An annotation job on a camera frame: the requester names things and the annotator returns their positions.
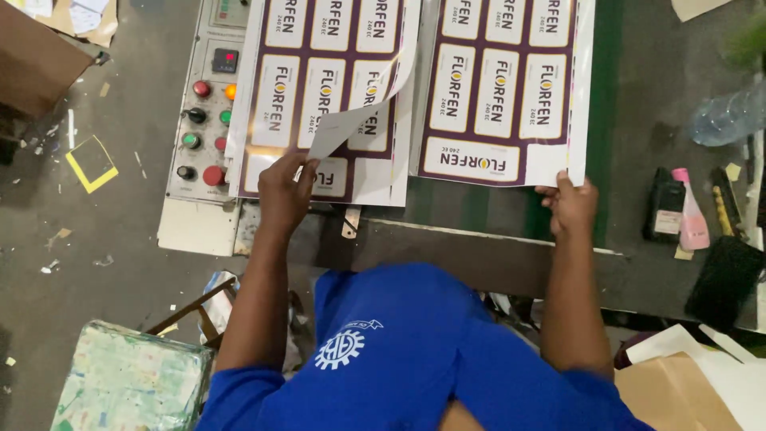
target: metal bracket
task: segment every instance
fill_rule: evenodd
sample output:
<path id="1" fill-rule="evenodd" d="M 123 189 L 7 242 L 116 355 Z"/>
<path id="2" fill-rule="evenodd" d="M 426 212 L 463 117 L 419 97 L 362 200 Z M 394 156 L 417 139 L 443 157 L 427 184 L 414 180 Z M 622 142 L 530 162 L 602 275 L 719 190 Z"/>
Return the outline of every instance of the metal bracket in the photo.
<path id="1" fill-rule="evenodd" d="M 362 207 L 359 205 L 349 205 L 345 209 L 345 217 L 343 219 L 343 238 L 354 239 L 356 238 L 356 229 L 359 226 L 359 216 L 362 214 Z"/>

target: blue uniform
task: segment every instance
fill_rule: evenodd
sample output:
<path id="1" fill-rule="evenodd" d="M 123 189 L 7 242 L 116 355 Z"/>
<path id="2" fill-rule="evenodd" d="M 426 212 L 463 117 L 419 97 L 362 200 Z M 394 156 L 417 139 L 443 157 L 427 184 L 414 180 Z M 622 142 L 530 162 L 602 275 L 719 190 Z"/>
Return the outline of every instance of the blue uniform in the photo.
<path id="1" fill-rule="evenodd" d="M 312 360 L 288 382 L 216 373 L 197 430 L 436 429 L 450 399 L 487 430 L 650 429 L 611 382 L 557 372 L 431 265 L 330 271 L 315 295 Z"/>

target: plastic bottle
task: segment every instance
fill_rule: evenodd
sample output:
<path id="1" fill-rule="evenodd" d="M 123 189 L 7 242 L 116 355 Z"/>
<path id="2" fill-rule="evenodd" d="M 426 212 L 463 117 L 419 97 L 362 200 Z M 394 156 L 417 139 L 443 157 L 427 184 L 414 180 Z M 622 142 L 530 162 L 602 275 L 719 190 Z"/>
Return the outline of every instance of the plastic bottle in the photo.
<path id="1" fill-rule="evenodd" d="M 766 126 L 766 81 L 747 90 L 707 100 L 692 117 L 689 135 L 705 146 L 721 146 Z"/>
<path id="2" fill-rule="evenodd" d="M 688 252 L 708 248 L 710 246 L 708 224 L 692 194 L 692 186 L 689 184 L 689 171 L 686 168 L 678 168 L 673 169 L 672 174 L 676 181 L 683 181 L 683 185 L 686 187 L 686 198 L 683 201 L 683 217 L 681 218 L 681 248 Z"/>

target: red button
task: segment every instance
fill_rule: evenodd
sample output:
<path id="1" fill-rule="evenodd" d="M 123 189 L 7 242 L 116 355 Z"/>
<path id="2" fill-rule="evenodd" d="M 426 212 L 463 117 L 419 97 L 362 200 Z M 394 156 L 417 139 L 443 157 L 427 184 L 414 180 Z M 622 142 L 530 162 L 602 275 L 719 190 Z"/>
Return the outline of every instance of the red button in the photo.
<path id="1" fill-rule="evenodd" d="M 226 184 L 226 172 L 220 166 L 208 166 L 202 173 L 202 180 L 208 186 L 223 186 Z"/>
<path id="2" fill-rule="evenodd" d="M 197 81 L 191 88 L 199 97 L 205 98 L 210 96 L 210 85 L 205 81 Z"/>
<path id="3" fill-rule="evenodd" d="M 217 148 L 218 151 L 226 151 L 226 138 L 215 138 L 215 148 Z"/>

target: hand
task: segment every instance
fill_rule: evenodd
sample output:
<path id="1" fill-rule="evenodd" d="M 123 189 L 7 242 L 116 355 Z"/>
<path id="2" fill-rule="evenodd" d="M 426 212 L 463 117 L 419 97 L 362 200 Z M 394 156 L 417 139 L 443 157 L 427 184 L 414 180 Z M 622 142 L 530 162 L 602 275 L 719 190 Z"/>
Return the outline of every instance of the hand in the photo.
<path id="1" fill-rule="evenodd" d="M 596 216 L 598 189 L 586 178 L 582 187 L 574 187 L 567 172 L 562 170 L 556 176 L 558 188 L 537 186 L 535 191 L 545 198 L 542 205 L 553 212 L 551 233 L 559 238 L 560 234 L 585 235 L 590 238 L 593 232 L 593 219 Z"/>
<path id="2" fill-rule="evenodd" d="M 298 227 L 309 211 L 311 189 L 314 186 L 319 160 L 306 162 L 306 154 L 282 156 L 258 177 L 260 194 L 260 226 L 270 234 L 284 239 Z M 298 181 L 293 181 L 303 166 Z"/>

